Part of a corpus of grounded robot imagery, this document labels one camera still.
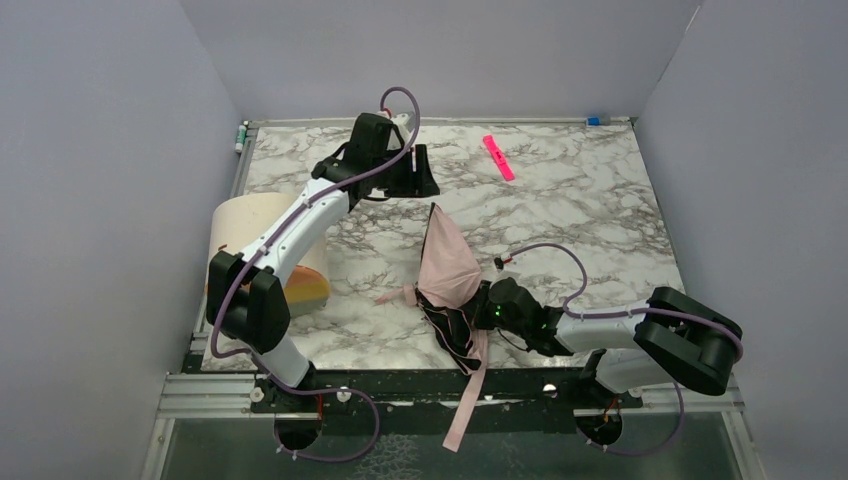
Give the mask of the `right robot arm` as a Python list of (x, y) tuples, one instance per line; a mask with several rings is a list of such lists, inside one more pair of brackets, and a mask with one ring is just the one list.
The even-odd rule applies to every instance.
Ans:
[(541, 305), (512, 278), (484, 283), (479, 296), (476, 327), (506, 330), (546, 357), (590, 352), (585, 376), (609, 393), (675, 381), (720, 396), (743, 354), (738, 324), (671, 287), (629, 306), (573, 313)]

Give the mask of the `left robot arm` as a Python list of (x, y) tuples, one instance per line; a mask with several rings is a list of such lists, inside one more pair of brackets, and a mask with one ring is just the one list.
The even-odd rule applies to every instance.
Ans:
[(325, 232), (375, 190), (394, 189), (404, 196), (426, 196), (421, 174), (427, 159), (417, 137), (385, 113), (363, 113), (350, 138), (319, 161), (295, 202), (255, 240), (235, 253), (211, 258), (207, 275), (205, 316), (213, 331), (210, 351), (219, 335), (243, 343), (250, 354), (284, 389), (298, 389), (311, 362), (300, 353), (288, 329), (291, 312), (284, 286), (295, 267)]

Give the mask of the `pink folding umbrella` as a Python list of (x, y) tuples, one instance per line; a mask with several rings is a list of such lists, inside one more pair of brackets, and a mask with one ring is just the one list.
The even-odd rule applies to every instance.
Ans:
[(465, 437), (488, 367), (488, 334), (474, 326), (482, 309), (482, 269), (457, 224), (433, 203), (420, 254), (417, 280), (378, 297), (401, 298), (422, 310), (437, 343), (468, 377), (442, 447), (456, 453)]

